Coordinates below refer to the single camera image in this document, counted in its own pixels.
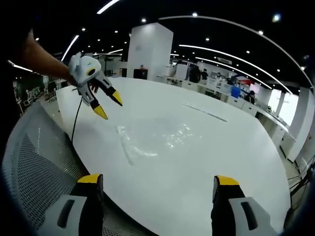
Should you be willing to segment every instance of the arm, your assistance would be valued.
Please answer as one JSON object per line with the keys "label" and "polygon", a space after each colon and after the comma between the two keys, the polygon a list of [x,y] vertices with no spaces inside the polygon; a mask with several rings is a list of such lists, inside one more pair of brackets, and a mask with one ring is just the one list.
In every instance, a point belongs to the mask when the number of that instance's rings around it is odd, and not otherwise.
{"label": "arm", "polygon": [[15,57],[15,61],[39,74],[62,78],[73,84],[68,67],[46,52],[34,40],[32,31],[24,42],[22,50]]}

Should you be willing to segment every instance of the black ceiling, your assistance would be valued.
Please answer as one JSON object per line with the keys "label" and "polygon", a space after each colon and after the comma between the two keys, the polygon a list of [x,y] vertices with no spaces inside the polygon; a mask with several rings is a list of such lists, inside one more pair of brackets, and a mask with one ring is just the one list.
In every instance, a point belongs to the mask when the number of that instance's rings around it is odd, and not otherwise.
{"label": "black ceiling", "polygon": [[[101,15],[96,12],[109,0],[98,1],[46,1],[45,6],[37,6],[34,35],[50,53],[64,53],[74,35],[80,37],[68,53],[67,58],[81,50],[87,52],[109,52],[123,48],[123,58],[127,58],[129,33],[135,26],[159,22],[174,32],[173,49],[179,55],[191,60],[201,57],[215,60],[214,56],[230,59],[233,66],[272,84],[274,81],[261,71],[241,61],[200,49],[182,48],[188,44],[223,51],[245,59],[266,70],[284,82],[294,82],[297,86],[310,87],[310,83],[291,59],[261,36],[213,20],[186,18],[159,21],[160,17],[191,15],[211,16],[234,21],[253,30],[263,30],[264,35],[283,47],[313,78],[315,51],[312,42],[314,17],[310,3],[299,1],[294,4],[275,1],[226,1],[226,0],[120,0]],[[274,14],[281,14],[277,23],[272,23]],[[289,87],[293,92],[298,88]]]}

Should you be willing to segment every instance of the white tabletop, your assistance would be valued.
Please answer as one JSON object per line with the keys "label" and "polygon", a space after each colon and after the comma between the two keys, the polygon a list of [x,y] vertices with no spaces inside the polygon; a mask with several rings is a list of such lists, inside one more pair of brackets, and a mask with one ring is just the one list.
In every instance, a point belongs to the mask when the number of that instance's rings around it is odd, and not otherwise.
{"label": "white tabletop", "polygon": [[[187,89],[110,80],[124,106],[99,91],[96,97],[109,117],[103,120],[82,104],[74,147],[90,173],[103,174],[105,193],[124,212],[161,236],[210,236],[213,179],[224,175],[236,179],[270,214],[272,227],[282,230],[289,186],[257,119]],[[72,89],[57,91],[69,135],[80,101]]]}

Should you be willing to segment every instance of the floor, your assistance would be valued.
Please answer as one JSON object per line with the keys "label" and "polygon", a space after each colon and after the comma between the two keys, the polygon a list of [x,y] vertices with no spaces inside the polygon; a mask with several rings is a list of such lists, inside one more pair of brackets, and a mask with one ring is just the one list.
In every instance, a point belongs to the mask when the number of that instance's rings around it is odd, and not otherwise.
{"label": "floor", "polygon": [[[65,130],[63,119],[61,117],[61,114],[59,112],[58,103],[56,100],[53,100],[51,102],[44,101],[40,99],[40,102],[46,112],[51,116],[51,118],[56,122],[56,124],[62,129]],[[289,186],[292,187],[295,184],[297,184],[301,179],[297,177],[299,175],[298,169],[295,164],[291,163],[289,160],[287,160],[283,154],[283,152],[278,148],[278,152],[280,155],[280,158],[283,162],[283,166],[285,168],[286,176],[289,179]],[[305,196],[304,188],[301,188],[292,198],[292,206],[293,208],[296,208],[298,205],[301,204],[301,198]]]}

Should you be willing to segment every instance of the blue object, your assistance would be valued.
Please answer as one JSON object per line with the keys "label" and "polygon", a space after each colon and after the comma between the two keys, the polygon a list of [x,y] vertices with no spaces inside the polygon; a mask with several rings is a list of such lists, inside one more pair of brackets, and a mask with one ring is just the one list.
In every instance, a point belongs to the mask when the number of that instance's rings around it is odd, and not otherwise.
{"label": "blue object", "polygon": [[241,94],[241,89],[239,87],[233,86],[232,91],[231,91],[231,96],[239,98],[240,94]]}

